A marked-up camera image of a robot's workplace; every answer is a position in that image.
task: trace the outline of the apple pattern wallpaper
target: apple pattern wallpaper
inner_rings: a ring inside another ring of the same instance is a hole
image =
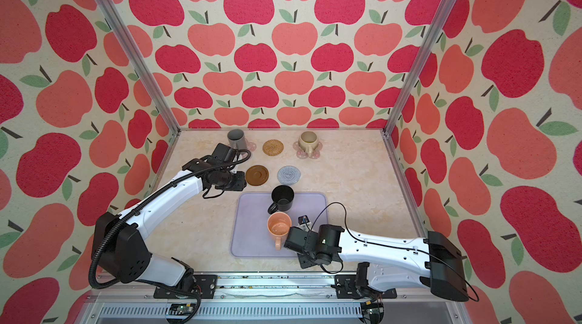
[[[582,0],[457,0],[392,131],[474,324],[582,322]]]
[[[114,2],[182,128],[382,128],[440,0]]]
[[[144,197],[171,136],[94,0],[0,9],[0,323],[72,324],[96,219]]]

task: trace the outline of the mug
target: mug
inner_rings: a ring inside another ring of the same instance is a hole
[[[242,130],[232,130],[226,135],[228,144],[235,150],[246,150],[247,141],[244,139],[244,132]]]
[[[266,227],[271,238],[275,241],[275,249],[280,251],[281,246],[287,240],[287,234],[291,227],[291,217],[281,211],[277,211],[266,221]]]
[[[269,214],[273,214],[276,211],[288,211],[291,209],[294,197],[295,193],[293,192],[293,189],[287,185],[279,185],[273,189],[273,192],[271,193],[273,204],[271,204],[266,211]]]
[[[303,150],[303,152],[307,153],[309,158],[313,156],[313,151],[316,150],[318,145],[319,139],[314,132],[307,131],[301,133],[301,137],[299,137],[299,147]]]

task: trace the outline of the orange mug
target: orange mug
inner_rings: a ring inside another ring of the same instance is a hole
[[[282,211],[277,211],[271,214],[266,221],[266,227],[269,229],[271,238],[275,241],[275,249],[279,251],[285,240],[287,240],[287,234],[291,227],[291,217]]]

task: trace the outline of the blue-gray round coaster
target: blue-gray round coaster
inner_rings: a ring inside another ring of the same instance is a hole
[[[277,179],[282,185],[293,185],[299,181],[300,177],[301,171],[295,166],[281,167],[277,173]]]

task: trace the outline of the black mug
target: black mug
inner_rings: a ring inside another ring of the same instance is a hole
[[[273,200],[273,204],[267,209],[266,211],[269,214],[273,214],[276,211],[288,211],[291,209],[291,205],[293,204],[293,197],[295,193],[293,189],[288,187],[287,185],[279,185],[273,192],[271,193],[271,199]]]

